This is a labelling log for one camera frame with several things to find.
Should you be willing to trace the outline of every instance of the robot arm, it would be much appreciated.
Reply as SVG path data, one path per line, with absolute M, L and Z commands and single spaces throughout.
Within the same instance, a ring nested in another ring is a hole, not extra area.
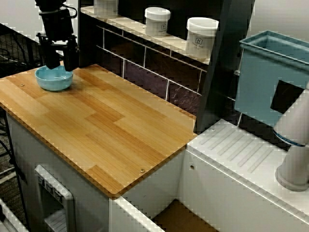
M 66 0 L 35 0 L 36 5 L 40 8 L 45 27 L 45 33 L 38 33 L 40 52 L 43 60 L 49 69 L 56 68 L 60 65 L 59 54 L 56 50 L 63 51 L 64 66 L 67 71 L 72 71 L 78 67 L 78 45 L 76 36 L 73 35 L 71 19 L 77 16 L 70 16 L 68 6 L 63 3 Z M 65 45 L 54 44 L 56 41 L 67 41 Z

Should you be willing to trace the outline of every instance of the black square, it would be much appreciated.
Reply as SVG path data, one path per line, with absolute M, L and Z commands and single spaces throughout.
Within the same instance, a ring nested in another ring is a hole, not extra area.
M 304 89 L 279 81 L 270 108 L 284 114 Z

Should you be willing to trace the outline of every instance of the wooden countertop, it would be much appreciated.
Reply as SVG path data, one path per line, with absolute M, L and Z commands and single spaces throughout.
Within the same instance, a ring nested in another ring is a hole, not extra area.
M 0 106 L 109 197 L 196 137 L 195 116 L 98 65 L 74 70 L 61 92 L 40 88 L 34 73 L 0 79 Z

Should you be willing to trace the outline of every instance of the wire rack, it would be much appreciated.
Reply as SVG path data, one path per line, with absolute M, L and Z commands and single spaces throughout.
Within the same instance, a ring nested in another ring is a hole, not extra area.
M 38 43 L 0 24 L 0 78 L 40 66 Z

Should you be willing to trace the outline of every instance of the light blue bowl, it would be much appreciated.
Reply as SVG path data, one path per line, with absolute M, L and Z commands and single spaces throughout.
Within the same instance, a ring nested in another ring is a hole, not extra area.
M 54 69 L 43 66 L 35 71 L 35 77 L 41 88 L 50 91 L 60 91 L 72 84 L 73 71 L 66 71 L 63 65 Z

